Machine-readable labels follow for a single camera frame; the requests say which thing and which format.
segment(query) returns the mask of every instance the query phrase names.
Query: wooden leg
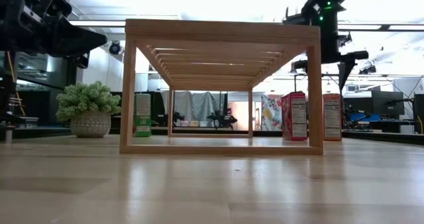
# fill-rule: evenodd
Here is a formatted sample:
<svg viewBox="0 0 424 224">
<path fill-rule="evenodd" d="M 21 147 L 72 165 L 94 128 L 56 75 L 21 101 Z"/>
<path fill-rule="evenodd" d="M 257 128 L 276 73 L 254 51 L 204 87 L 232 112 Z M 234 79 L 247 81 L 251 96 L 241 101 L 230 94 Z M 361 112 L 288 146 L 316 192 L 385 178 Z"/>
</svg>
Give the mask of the wooden leg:
<svg viewBox="0 0 424 224">
<path fill-rule="evenodd" d="M 321 48 L 307 47 L 309 145 L 323 148 L 323 93 L 321 88 Z"/>
<path fill-rule="evenodd" d="M 248 132 L 248 134 L 249 134 L 249 138 L 252 138 L 253 137 L 253 120 L 252 120 L 252 117 L 253 117 L 253 91 L 252 90 L 249 91 L 248 96 L 249 96 L 249 98 L 248 98 L 248 102 L 249 102 L 249 104 L 248 104 L 248 109 L 249 109 L 249 111 L 248 111 L 248 114 L 249 114 L 249 132 Z"/>
<path fill-rule="evenodd" d="M 170 136 L 174 126 L 174 90 L 171 87 L 168 95 L 168 136 Z"/>
<path fill-rule="evenodd" d="M 119 142 L 121 152 L 124 152 L 125 148 L 133 143 L 135 56 L 136 44 L 134 41 L 127 39 L 125 43 L 121 137 Z"/>
</svg>

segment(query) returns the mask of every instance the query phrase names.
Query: potted plant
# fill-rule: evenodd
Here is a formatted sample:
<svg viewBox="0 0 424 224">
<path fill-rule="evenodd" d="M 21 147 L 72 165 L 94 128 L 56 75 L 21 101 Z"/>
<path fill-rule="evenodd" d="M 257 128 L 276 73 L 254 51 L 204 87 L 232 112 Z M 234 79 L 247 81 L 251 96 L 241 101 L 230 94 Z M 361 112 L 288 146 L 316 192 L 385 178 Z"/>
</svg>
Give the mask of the potted plant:
<svg viewBox="0 0 424 224">
<path fill-rule="evenodd" d="M 121 97 L 112 95 L 101 82 L 69 85 L 56 99 L 56 116 L 60 121 L 70 120 L 71 132 L 77 137 L 104 137 L 111 129 L 111 115 L 121 112 Z"/>
</svg>

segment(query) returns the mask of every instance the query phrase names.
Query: wooden frame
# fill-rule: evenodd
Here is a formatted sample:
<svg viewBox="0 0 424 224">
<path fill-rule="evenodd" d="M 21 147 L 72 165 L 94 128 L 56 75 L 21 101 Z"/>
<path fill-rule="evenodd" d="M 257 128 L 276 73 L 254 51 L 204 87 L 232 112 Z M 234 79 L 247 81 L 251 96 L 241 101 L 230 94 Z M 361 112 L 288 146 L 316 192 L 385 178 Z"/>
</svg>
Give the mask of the wooden frame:
<svg viewBox="0 0 424 224">
<path fill-rule="evenodd" d="M 121 118 L 122 153 L 322 154 L 323 114 L 321 97 L 321 48 L 318 27 L 276 23 L 234 23 L 129 19 L 125 25 L 126 48 Z M 246 91 L 249 101 L 248 135 L 252 138 L 252 89 L 295 56 L 307 52 L 309 82 L 308 147 L 183 147 L 132 145 L 136 48 L 146 56 L 170 86 L 172 111 L 175 90 Z M 173 134 L 173 112 L 168 112 L 168 136 Z M 189 135 L 228 137 L 228 135 Z"/>
</svg>

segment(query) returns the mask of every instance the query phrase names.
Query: green plant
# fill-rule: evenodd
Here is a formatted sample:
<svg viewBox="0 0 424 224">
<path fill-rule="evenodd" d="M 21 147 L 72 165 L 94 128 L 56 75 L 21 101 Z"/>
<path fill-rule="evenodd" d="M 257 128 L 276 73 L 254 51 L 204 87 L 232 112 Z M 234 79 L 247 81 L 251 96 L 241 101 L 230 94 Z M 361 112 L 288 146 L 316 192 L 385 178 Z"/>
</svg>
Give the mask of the green plant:
<svg viewBox="0 0 424 224">
<path fill-rule="evenodd" d="M 65 87 L 65 93 L 59 94 L 59 110 L 56 116 L 67 121 L 88 111 L 102 111 L 109 114 L 121 112 L 118 106 L 121 97 L 112 95 L 110 88 L 101 82 L 91 85 L 76 84 Z"/>
</svg>

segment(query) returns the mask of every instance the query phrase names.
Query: green box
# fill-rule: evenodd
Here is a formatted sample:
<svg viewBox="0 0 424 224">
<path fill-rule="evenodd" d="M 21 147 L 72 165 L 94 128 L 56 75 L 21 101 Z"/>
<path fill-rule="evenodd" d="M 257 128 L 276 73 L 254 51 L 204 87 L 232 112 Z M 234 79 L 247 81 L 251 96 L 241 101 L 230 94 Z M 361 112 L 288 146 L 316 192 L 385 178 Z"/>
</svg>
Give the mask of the green box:
<svg viewBox="0 0 424 224">
<path fill-rule="evenodd" d="M 152 135 L 152 115 L 150 95 L 136 94 L 134 97 L 134 136 L 149 137 Z"/>
</svg>

